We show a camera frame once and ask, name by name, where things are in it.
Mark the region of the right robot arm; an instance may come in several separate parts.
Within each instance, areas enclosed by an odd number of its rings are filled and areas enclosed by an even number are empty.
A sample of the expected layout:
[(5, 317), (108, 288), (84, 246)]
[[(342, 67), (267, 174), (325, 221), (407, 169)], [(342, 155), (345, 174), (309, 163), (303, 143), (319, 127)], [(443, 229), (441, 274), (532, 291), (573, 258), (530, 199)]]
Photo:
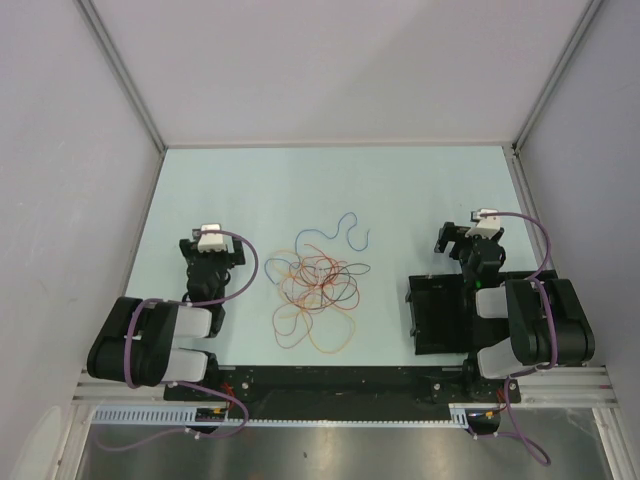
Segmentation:
[(461, 388), (473, 401), (493, 394), (497, 380), (581, 366), (595, 353), (595, 336), (571, 281), (553, 270), (504, 271), (503, 233), (502, 227), (446, 222), (434, 247), (437, 253), (450, 248), (461, 267), (446, 298), (455, 307), (456, 338), (469, 347)]

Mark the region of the black compartment tray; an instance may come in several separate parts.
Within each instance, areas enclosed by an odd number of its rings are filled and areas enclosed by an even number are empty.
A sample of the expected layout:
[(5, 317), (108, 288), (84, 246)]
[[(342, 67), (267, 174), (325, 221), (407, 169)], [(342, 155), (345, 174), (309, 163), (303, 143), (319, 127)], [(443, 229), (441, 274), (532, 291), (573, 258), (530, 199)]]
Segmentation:
[(492, 287), (473, 288), (461, 274), (411, 276), (415, 353), (478, 353), (503, 341), (524, 365), (551, 359), (551, 332), (543, 300), (526, 271), (499, 273)]

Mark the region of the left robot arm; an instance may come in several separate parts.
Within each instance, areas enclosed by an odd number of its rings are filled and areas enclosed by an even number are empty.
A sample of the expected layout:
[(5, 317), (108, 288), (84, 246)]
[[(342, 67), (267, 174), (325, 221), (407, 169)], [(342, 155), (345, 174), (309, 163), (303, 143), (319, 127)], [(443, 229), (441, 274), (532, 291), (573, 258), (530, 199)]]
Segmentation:
[(177, 339), (214, 338), (226, 316), (231, 270), (246, 263), (243, 241), (215, 234), (211, 226), (179, 241), (186, 262), (186, 292), (179, 301), (121, 296), (90, 348), (90, 377), (133, 388), (186, 381), (197, 398), (214, 397), (220, 374), (211, 356), (179, 348)]

